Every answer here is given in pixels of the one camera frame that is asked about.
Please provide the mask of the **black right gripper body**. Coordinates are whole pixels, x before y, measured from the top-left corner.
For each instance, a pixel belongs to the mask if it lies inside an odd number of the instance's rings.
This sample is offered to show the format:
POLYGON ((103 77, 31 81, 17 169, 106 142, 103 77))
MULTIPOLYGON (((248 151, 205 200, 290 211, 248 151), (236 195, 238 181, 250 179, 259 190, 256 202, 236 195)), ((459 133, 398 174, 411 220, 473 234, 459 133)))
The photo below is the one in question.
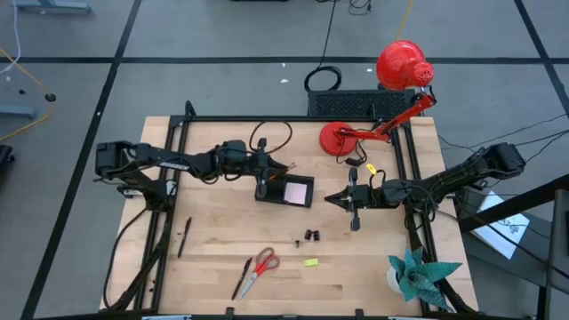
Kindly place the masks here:
POLYGON ((368 182, 363 185, 357 184, 357 169, 351 168, 349 170, 349 184, 346 188, 346 201, 347 209, 351 215, 350 230, 358 231, 361 227, 358 210, 361 208, 381 208, 380 206, 380 191, 378 188, 373 187, 373 178, 381 173, 383 175, 382 181, 385 181, 386 173, 383 170, 378 170, 372 173, 368 182))

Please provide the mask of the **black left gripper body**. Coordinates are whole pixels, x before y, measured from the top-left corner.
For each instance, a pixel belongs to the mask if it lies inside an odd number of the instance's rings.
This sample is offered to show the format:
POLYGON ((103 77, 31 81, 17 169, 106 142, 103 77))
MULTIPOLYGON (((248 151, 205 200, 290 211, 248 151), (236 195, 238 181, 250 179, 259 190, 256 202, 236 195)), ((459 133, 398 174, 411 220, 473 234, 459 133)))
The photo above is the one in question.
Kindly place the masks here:
POLYGON ((249 151, 242 140, 228 140, 219 146, 216 156, 225 180, 234 181, 242 176, 253 176, 256 180, 255 196, 259 199, 266 196, 268 155, 263 150, 249 151))

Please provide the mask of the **black mesh desk organizer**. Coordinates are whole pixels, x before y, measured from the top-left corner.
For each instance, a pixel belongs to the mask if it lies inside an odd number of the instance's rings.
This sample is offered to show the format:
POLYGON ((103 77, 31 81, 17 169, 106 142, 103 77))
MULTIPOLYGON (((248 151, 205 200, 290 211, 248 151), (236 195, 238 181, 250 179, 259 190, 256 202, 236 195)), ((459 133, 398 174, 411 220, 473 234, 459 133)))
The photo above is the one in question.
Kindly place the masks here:
POLYGON ((269 180, 268 174, 263 173, 255 177, 256 189, 255 200, 272 204, 284 204, 310 208, 312 205, 315 179, 310 176, 286 174, 282 179, 269 180), (289 204, 284 200, 285 186, 287 182, 303 183, 308 186, 306 203, 304 205, 289 204))

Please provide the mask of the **pink sticky note pad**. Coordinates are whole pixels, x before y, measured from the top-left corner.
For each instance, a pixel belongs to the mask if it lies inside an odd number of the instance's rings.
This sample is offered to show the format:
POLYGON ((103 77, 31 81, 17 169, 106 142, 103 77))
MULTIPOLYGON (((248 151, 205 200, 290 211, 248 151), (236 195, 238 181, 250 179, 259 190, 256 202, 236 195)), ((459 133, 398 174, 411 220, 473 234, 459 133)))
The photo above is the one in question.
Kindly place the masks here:
POLYGON ((289 204, 304 205, 308 186, 303 183, 287 182, 284 191, 284 200, 289 204))

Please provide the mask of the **black pen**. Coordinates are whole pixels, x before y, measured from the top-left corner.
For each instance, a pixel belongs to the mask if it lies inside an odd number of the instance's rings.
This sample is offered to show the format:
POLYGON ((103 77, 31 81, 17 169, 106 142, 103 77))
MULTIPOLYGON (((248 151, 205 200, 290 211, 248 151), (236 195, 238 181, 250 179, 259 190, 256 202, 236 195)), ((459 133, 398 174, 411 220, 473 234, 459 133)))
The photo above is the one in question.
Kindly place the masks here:
POLYGON ((188 237, 188 232, 189 232, 189 228, 190 228, 190 225, 191 225, 191 221, 192 221, 192 217, 190 216, 190 217, 188 217, 188 219, 187 219, 186 222, 185 222, 184 230, 183 230, 183 233, 182 233, 182 238, 181 238, 181 240, 180 240, 179 250, 178 250, 178 252, 177 252, 177 258, 178 258, 178 259, 179 259, 179 258, 181 257, 181 255, 183 254, 184 245, 185 245, 185 243, 186 243, 186 241, 187 241, 187 237, 188 237))
POLYGON ((244 268, 243 268, 243 270, 242 270, 242 273, 241 273, 241 275, 240 275, 240 277, 239 277, 239 279, 238 279, 238 281, 237 281, 237 283, 236 283, 236 287, 235 287, 235 289, 234 289, 234 291, 233 291, 233 293, 232 293, 231 300, 234 300, 234 299, 236 298, 236 296, 237 296, 237 294, 238 294, 238 291, 239 291, 239 289, 240 289, 240 287, 241 287, 241 285, 242 285, 242 283, 243 283, 243 281, 244 281, 244 278, 245 278, 245 276, 246 276, 246 274, 247 274, 247 272, 248 272, 248 269, 249 269, 251 263, 252 263, 252 257, 250 257, 250 258, 245 262, 245 264, 244 264, 244 268))

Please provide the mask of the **red-handled scissors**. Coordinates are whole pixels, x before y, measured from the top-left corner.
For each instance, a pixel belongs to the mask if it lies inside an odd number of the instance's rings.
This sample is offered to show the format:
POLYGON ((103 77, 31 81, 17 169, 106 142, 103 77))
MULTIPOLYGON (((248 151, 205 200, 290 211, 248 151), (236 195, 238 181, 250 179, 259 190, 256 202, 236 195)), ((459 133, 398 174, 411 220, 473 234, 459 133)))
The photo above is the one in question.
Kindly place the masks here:
POLYGON ((275 250, 272 247, 264 248, 256 257, 255 269, 252 276, 241 291, 239 299, 241 300, 251 289, 255 281, 265 272, 275 269, 280 264, 280 259, 276 256, 275 250))

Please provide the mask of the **black perforated box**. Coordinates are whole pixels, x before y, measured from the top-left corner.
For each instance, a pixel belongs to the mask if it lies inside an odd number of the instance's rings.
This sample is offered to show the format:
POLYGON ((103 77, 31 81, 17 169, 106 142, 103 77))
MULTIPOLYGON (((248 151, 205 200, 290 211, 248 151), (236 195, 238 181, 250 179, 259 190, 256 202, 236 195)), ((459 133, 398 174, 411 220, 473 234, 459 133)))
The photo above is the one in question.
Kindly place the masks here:
POLYGON ((310 116, 392 118, 412 106, 413 90, 341 90, 309 93, 310 116))

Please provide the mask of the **teal paper plant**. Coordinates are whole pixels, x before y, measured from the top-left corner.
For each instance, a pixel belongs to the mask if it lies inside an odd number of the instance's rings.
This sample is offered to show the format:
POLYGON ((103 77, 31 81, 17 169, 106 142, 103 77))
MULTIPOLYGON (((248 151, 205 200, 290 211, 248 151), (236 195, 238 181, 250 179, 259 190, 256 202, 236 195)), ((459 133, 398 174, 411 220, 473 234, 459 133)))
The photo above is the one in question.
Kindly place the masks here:
POLYGON ((453 311, 443 293, 436 288, 435 282, 445 280, 462 263, 423 262, 423 253, 424 248, 421 246, 414 251, 406 249, 402 259, 389 255, 389 264, 395 272, 393 280, 397 289, 403 295, 405 302, 418 298, 429 305, 453 311))

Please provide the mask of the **red desk lamp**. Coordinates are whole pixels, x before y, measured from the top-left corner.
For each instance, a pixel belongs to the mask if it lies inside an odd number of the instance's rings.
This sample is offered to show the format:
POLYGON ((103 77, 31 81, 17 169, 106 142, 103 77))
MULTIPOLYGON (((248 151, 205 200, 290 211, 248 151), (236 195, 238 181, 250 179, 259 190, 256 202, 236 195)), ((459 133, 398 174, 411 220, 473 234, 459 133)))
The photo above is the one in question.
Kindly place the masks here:
POLYGON ((412 106, 369 131, 354 129, 343 122, 325 125, 319 134, 319 144, 325 153, 346 156, 360 140, 389 142, 392 132, 401 124, 437 103, 430 86, 435 69, 427 62, 422 49, 410 40, 396 40, 383 50, 376 63, 376 75, 380 84, 391 91, 418 88, 420 91, 413 96, 412 106))

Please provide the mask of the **white paper sheet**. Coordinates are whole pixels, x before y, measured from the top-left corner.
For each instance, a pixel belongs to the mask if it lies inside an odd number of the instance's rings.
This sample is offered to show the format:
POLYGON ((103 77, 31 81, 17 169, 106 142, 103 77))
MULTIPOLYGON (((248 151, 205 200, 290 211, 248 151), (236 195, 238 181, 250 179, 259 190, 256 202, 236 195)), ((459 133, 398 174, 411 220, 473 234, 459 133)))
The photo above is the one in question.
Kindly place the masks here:
POLYGON ((471 231, 471 234, 490 246, 507 260, 511 260, 530 220, 524 214, 516 214, 471 231))

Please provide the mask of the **black beam stand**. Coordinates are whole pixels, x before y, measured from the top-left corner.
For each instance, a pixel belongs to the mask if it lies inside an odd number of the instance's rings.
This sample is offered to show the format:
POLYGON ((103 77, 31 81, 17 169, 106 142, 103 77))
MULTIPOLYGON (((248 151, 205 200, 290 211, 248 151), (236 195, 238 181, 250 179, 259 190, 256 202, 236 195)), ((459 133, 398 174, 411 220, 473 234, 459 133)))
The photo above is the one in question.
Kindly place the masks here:
POLYGON ((459 208, 459 227, 466 235, 467 254, 539 287, 536 320, 551 319, 553 291, 569 296, 569 173, 547 184, 514 196, 481 212, 469 203, 482 197, 465 191, 455 203, 459 208), (552 221, 531 217, 526 231, 506 258, 472 233, 475 228, 511 218, 517 213, 552 202, 552 221))

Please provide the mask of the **grey table foot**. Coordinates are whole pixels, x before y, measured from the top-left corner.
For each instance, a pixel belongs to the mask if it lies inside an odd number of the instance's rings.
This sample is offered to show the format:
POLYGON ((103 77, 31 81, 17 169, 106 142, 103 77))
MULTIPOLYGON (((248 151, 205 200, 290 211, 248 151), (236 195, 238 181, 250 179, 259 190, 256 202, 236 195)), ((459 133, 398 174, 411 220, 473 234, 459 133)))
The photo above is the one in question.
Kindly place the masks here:
POLYGON ((35 119, 37 110, 30 106, 0 104, 0 115, 26 116, 29 119, 35 119))
POLYGON ((80 0, 11 0, 12 6, 20 10, 38 10, 40 12, 64 11, 73 13, 91 13, 92 7, 80 0))

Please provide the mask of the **black metal table frame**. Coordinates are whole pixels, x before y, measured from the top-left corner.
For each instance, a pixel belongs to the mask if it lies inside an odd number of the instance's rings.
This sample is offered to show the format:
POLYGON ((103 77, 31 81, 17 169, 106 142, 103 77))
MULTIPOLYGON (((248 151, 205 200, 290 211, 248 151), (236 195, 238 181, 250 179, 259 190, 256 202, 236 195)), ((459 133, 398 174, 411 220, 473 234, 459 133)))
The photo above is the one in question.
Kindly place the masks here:
MULTIPOLYGON (((186 106, 185 106, 185 113, 184 115, 181 116, 170 116, 169 118, 169 123, 168 123, 168 129, 166 132, 166 139, 165 139, 165 145, 164 145, 164 149, 167 150, 172 150, 172 142, 173 142, 173 138, 175 135, 175 131, 176 128, 178 126, 181 126, 181 132, 180 132, 180 139, 179 139, 179 146, 178 146, 178 150, 174 150, 174 152, 179 152, 179 153, 184 153, 185 151, 185 146, 186 146, 186 142, 187 142, 187 136, 188 136, 188 130, 189 130, 189 126, 190 123, 198 121, 198 120, 204 120, 206 122, 255 122, 258 121, 259 123, 254 127, 251 135, 250 135, 250 139, 248 140, 248 144, 246 145, 246 149, 249 151, 255 151, 257 149, 260 148, 260 141, 262 139, 266 140, 266 138, 261 138, 258 142, 258 146, 257 148, 253 148, 252 147, 252 138, 254 137, 254 134, 257 132, 257 130, 264 124, 267 123, 282 123, 285 124, 288 128, 289 128, 289 134, 287 136, 287 139, 283 142, 283 144, 279 145, 276 148, 273 148, 269 151, 266 150, 266 146, 265 146, 265 151, 268 152, 270 155, 273 154, 274 152, 277 152, 278 150, 280 150, 281 148, 283 148, 284 146, 286 146, 290 140, 293 137, 293 128, 291 126, 290 123, 301 123, 301 122, 308 122, 308 123, 320 123, 320 122, 326 122, 326 123, 332 123, 333 120, 335 118, 332 117, 321 117, 321 116, 229 116, 229 117, 219 117, 219 119, 216 117, 215 119, 210 119, 210 120, 206 120, 205 118, 202 118, 200 116, 196 115, 196 112, 191 104, 191 102, 188 100, 186 101, 186 106)), ((108 271, 107 271, 107 275, 106 275, 106 279, 105 279, 105 284, 104 284, 104 289, 103 289, 103 295, 102 295, 102 302, 105 308, 101 309, 100 312, 101 313, 105 313, 105 314, 110 314, 110 315, 119 315, 119 314, 126 314, 126 315, 134 315, 136 312, 139 313, 144 313, 144 312, 149 312, 150 314, 152 313, 156 313, 159 309, 159 304, 160 304, 160 294, 162 291, 162 286, 163 286, 163 280, 164 280, 164 274, 165 274, 165 266, 166 266, 166 256, 167 256, 167 252, 169 249, 169 243, 170 243, 170 239, 172 236, 172 228, 173 228, 173 222, 174 222, 174 215, 175 215, 175 207, 176 207, 176 203, 177 203, 177 190, 179 187, 179 183, 180 183, 180 175, 182 172, 177 171, 177 170, 172 170, 172 169, 166 169, 166 168, 162 168, 159 167, 160 172, 158 174, 158 179, 160 181, 164 181, 167 183, 167 191, 170 192, 171 196, 172 196, 172 201, 173 201, 173 206, 171 209, 167 210, 164 212, 165 214, 165 218, 164 218, 164 225, 162 228, 162 234, 159 237, 159 240, 156 242, 156 231, 158 230, 158 222, 159 222, 159 214, 161 211, 150 211, 146 208, 146 201, 145 201, 145 207, 143 208, 143 210, 139 213, 137 213, 137 215, 135 215, 128 223, 126 223, 124 225, 124 227, 119 231, 117 239, 115 241, 113 250, 112 250, 112 255, 111 255, 111 259, 108 265, 108 271), (141 217, 141 215, 144 212, 152 212, 151 213, 151 217, 150 217, 150 221, 149 221, 149 227, 148 227, 148 233, 147 233, 147 238, 146 238, 146 243, 145 243, 145 249, 144 249, 144 253, 142 255, 142 263, 141 263, 141 267, 140 267, 140 271, 136 274, 136 276, 134 277, 134 279, 132 280, 132 282, 129 284, 129 286, 126 288, 126 290, 121 294, 121 296, 117 299, 116 302, 109 304, 108 301, 108 281, 112 272, 112 268, 113 268, 113 264, 114 264, 114 258, 116 257, 116 249, 118 247, 119 241, 122 238, 122 236, 124 235, 124 232, 134 223, 136 222, 136 220, 138 218, 141 217), (143 298, 144 298, 144 293, 143 289, 145 289, 145 283, 147 282, 147 278, 148 275, 150 274, 150 272, 152 271, 152 269, 154 268, 154 266, 157 264, 156 267, 156 279, 157 280, 157 284, 155 284, 154 289, 154 293, 152 296, 152 301, 150 304, 150 308, 149 309, 142 309, 142 303, 143 303, 143 298)), ((122 192, 118 191, 119 193, 123 194, 125 197, 130 197, 130 195, 127 195, 125 192, 126 191, 137 191, 134 189, 126 189, 122 192)))

